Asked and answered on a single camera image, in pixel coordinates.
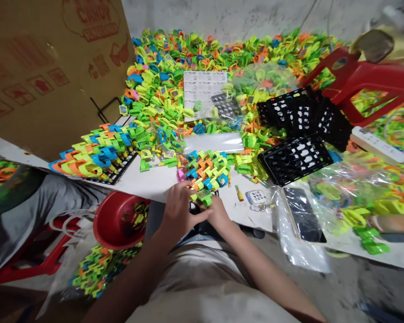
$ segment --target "concrete wall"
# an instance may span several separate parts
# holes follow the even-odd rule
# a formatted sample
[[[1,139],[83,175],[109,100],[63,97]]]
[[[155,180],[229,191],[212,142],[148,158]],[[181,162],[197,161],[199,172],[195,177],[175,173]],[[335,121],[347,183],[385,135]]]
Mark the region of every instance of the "concrete wall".
[[[354,39],[380,8],[404,0],[333,0],[329,31]],[[123,0],[132,36],[150,28],[215,35],[221,44],[250,36],[274,36],[284,29],[325,31],[331,0]]]

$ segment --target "gray pants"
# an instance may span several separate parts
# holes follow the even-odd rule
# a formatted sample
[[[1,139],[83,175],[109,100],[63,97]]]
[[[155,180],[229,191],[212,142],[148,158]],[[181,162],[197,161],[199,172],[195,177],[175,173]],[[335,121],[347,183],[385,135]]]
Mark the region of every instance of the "gray pants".
[[[0,268],[21,248],[35,229],[60,212],[88,209],[105,195],[60,175],[46,175],[42,185],[16,208],[0,215]]]

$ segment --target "person's arm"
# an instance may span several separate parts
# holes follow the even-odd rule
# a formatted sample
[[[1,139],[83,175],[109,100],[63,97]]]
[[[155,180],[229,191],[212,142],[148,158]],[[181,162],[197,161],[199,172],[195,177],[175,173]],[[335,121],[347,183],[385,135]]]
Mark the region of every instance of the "person's arm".
[[[208,222],[235,251],[257,288],[297,319],[310,317],[326,322],[322,313],[295,283],[232,222],[221,199],[213,196],[212,200],[210,208],[213,213]]]
[[[185,181],[171,187],[160,228],[144,241],[142,250],[94,303],[82,323],[123,323],[148,300],[164,271],[169,252],[181,237],[212,212],[190,214],[192,191],[185,187],[191,184]]]

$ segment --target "smartphone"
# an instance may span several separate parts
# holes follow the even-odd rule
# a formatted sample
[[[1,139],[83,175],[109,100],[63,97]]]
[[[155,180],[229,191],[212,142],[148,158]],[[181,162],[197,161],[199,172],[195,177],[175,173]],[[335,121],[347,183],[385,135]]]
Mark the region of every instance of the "smartphone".
[[[310,201],[301,188],[283,188],[292,214],[295,231],[308,242],[326,243],[326,237],[319,225]]]

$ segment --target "red plastic bowl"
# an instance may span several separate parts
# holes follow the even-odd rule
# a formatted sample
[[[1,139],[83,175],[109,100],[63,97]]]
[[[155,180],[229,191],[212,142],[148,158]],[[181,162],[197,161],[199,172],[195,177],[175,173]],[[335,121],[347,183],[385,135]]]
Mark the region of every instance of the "red plastic bowl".
[[[130,205],[139,201],[150,203],[150,200],[118,191],[110,193],[103,200],[97,209],[93,224],[94,236],[102,246],[111,250],[123,250],[134,247],[144,239],[145,229],[125,236],[122,220]]]

